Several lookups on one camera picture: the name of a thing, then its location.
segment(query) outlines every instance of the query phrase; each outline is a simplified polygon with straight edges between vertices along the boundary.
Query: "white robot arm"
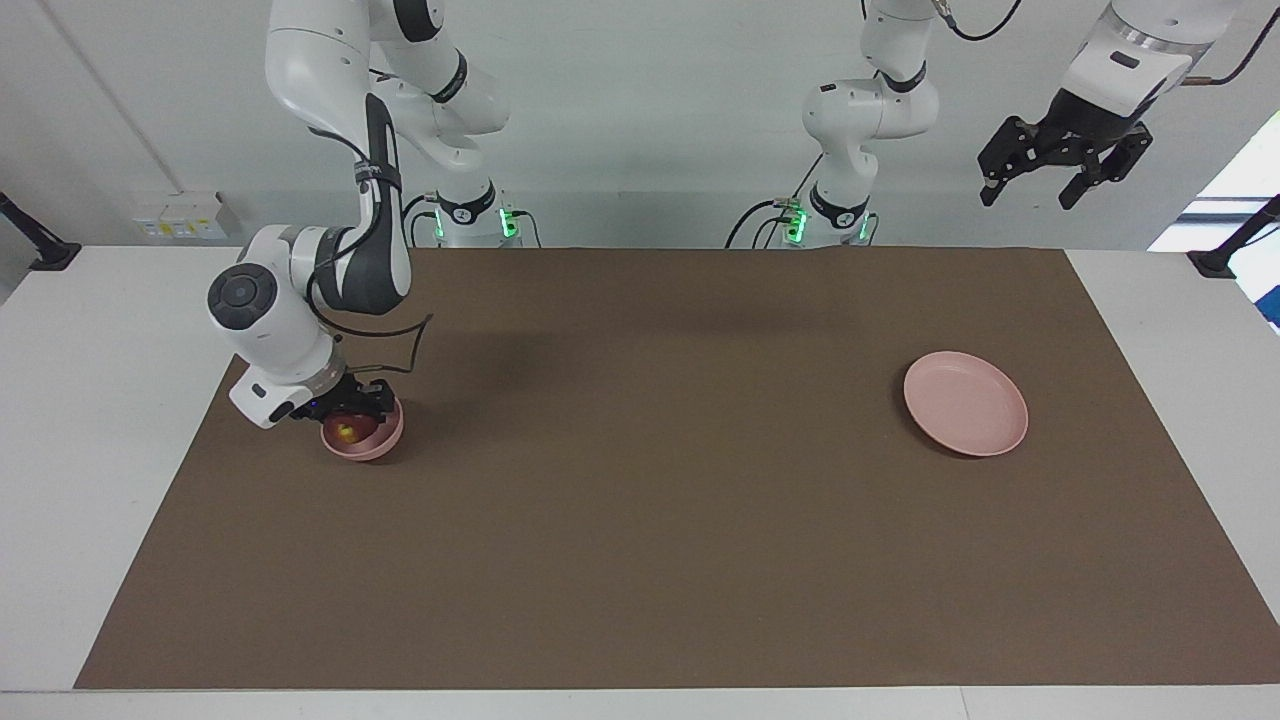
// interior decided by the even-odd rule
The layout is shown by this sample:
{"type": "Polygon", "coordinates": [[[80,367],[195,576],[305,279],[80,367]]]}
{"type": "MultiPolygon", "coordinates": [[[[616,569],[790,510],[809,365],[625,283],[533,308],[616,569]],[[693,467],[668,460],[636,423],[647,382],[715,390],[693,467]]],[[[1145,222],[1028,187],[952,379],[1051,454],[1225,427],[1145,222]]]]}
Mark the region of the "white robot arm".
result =
{"type": "Polygon", "coordinates": [[[995,204],[1009,181],[1046,165],[1080,169],[1059,196],[1066,210],[1103,182],[1125,179],[1152,143],[1143,113],[1183,85],[1242,4],[1114,0],[1066,70],[1044,119],[1006,119],[978,156],[987,182],[983,204],[995,204]]]}
{"type": "MultiPolygon", "coordinates": [[[[463,191],[460,204],[474,200],[465,191],[483,177],[479,152],[465,136],[506,124],[508,110],[493,78],[467,67],[442,18],[438,0],[273,4],[268,85],[314,133],[352,150],[361,220],[355,228],[262,228],[209,290],[215,327],[250,364],[232,401],[262,428],[289,416],[323,421],[333,413],[381,423],[393,410],[385,382],[364,386],[348,372],[320,309],[381,315],[410,291],[397,123],[424,152],[466,178],[448,188],[463,191]],[[375,42],[404,81],[375,87],[375,42]]],[[[483,179],[476,197],[497,195],[483,179]]],[[[448,202],[444,187],[439,195],[442,205],[448,202]]],[[[472,205],[471,225],[492,208],[481,205],[472,205]]]]}
{"type": "Polygon", "coordinates": [[[938,91],[927,77],[925,53],[937,9],[931,0],[873,0],[863,26],[869,79],[823,85],[805,100],[804,126],[822,145],[817,181],[803,197],[803,233],[783,247],[822,247],[858,234],[879,164],[863,147],[928,132],[938,119],[938,91]]]}

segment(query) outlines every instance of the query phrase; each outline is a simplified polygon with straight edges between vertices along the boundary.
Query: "wall socket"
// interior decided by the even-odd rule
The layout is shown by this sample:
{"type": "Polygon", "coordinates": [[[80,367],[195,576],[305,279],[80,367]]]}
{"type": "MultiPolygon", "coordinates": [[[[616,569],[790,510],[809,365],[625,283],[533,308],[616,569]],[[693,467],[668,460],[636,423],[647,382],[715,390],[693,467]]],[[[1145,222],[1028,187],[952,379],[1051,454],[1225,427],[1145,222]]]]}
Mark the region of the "wall socket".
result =
{"type": "Polygon", "coordinates": [[[228,240],[234,223],[216,192],[141,196],[133,223],[151,240],[228,240]]]}

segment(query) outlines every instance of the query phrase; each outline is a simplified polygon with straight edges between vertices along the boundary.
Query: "white table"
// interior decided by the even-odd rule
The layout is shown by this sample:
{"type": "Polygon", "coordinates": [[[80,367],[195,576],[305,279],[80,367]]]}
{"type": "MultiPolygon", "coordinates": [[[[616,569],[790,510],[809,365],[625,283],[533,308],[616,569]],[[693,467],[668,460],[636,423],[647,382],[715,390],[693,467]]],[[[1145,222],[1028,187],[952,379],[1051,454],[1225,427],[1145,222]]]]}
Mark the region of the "white table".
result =
{"type": "MultiPolygon", "coordinates": [[[[236,252],[90,247],[0,307],[0,717],[1280,717],[1280,685],[72,692],[230,357],[204,296],[236,252]]],[[[1070,258],[1275,612],[1280,337],[1180,255],[1070,258]]]]}

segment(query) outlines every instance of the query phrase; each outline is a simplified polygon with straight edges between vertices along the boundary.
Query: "pink dish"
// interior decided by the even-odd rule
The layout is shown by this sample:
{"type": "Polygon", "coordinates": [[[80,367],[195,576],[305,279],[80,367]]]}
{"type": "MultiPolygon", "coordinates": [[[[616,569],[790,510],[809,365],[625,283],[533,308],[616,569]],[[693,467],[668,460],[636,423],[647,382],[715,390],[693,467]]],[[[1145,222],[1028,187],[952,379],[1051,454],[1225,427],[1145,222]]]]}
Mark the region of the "pink dish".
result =
{"type": "Polygon", "coordinates": [[[906,407],[941,445],[974,457],[1011,452],[1027,438],[1023,393],[998,368],[964,352],[934,352],[906,372],[906,407]]]}
{"type": "Polygon", "coordinates": [[[338,457],[351,460],[352,462],[370,462],[372,460],[378,460],[390,452],[403,434],[404,407],[401,406],[398,398],[396,400],[396,410],[387,416],[387,421],[379,425],[378,430],[372,436],[357,442],[356,445],[342,445],[339,442],[334,442],[329,438],[329,434],[325,433],[324,428],[320,429],[320,439],[324,441],[324,446],[338,457]]]}

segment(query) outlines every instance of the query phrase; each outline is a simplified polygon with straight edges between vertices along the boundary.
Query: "brown table mat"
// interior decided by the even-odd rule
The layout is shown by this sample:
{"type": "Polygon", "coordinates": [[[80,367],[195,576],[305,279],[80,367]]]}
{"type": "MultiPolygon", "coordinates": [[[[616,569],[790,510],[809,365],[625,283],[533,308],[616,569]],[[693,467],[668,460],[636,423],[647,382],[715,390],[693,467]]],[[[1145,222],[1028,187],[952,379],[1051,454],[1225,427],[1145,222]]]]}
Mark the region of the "brown table mat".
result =
{"type": "Polygon", "coordinates": [[[438,315],[390,377],[401,447],[346,464],[220,393],[77,687],[1280,682],[1280,629],[1061,252],[415,263],[360,320],[438,315]],[[936,350],[1021,386],[1021,448],[913,425],[900,383],[936,350]]]}

